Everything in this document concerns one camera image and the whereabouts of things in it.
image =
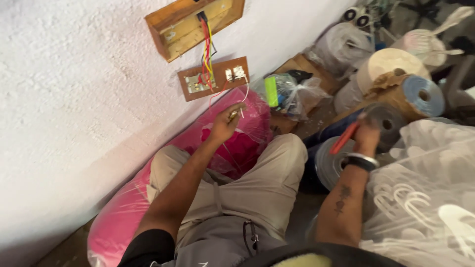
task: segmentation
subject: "wooden board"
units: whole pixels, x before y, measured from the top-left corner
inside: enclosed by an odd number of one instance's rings
[[[205,11],[212,34],[242,17],[245,0],[177,0],[145,17],[158,52],[168,62],[204,41],[196,15]]]
[[[247,58],[240,57],[220,63],[213,64],[213,72],[216,81],[216,87],[213,88],[214,92],[211,90],[204,90],[196,93],[189,93],[188,92],[188,85],[185,81],[185,77],[195,76],[202,72],[201,67],[195,67],[188,70],[180,71],[178,73],[178,78],[180,79],[181,88],[183,90],[183,95],[185,95],[186,102],[202,98],[208,95],[212,95],[214,93],[219,93],[223,89],[224,84],[226,83],[226,73],[227,69],[233,69],[235,67],[242,66],[244,69],[244,73],[247,75],[249,79],[249,69],[247,68]],[[229,90],[241,85],[245,85],[246,80],[244,78],[234,79],[234,81],[229,81],[226,85],[225,90]]]
[[[278,68],[273,74],[285,73],[291,69],[303,70],[309,73],[313,73],[313,77],[320,78],[322,81],[320,87],[329,95],[333,95],[336,90],[340,88],[339,82],[333,78],[333,76],[326,71],[322,66],[312,64],[310,60],[305,58],[304,55],[298,54],[295,57],[289,59],[280,68]],[[304,102],[305,112],[309,114],[315,105],[306,105]],[[283,117],[280,113],[275,112],[271,114],[271,128],[278,131],[279,134],[290,133],[298,124],[289,118]]]

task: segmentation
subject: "socket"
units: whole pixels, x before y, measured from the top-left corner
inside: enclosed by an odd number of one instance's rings
[[[244,72],[244,69],[242,66],[237,66],[233,68],[234,72],[234,78],[239,79],[239,78],[244,78],[246,76],[246,73]]]
[[[231,71],[231,69],[227,69],[225,73],[226,73],[226,80],[230,81],[233,79],[233,72]]]

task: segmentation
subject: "tattoo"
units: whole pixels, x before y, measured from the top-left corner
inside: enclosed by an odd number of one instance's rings
[[[349,198],[352,194],[351,188],[349,188],[346,185],[342,185],[342,189],[340,190],[340,201],[336,202],[336,216],[340,215],[340,213],[343,213],[343,207],[345,206],[345,202],[343,200]]]

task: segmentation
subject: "white wall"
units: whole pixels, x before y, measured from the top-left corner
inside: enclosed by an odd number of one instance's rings
[[[172,0],[4,0],[0,6],[0,266],[35,262],[207,108],[186,103],[143,17]],[[354,0],[247,0],[216,59],[253,78],[315,40]]]

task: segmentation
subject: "white wire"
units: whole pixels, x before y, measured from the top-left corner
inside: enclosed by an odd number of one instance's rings
[[[249,94],[249,81],[247,80],[247,75],[246,74],[244,74],[244,79],[246,79],[247,91],[246,91],[246,96],[241,101],[241,103],[244,102],[247,99],[247,95]],[[241,116],[244,119],[244,114],[242,113],[242,108],[241,108]]]

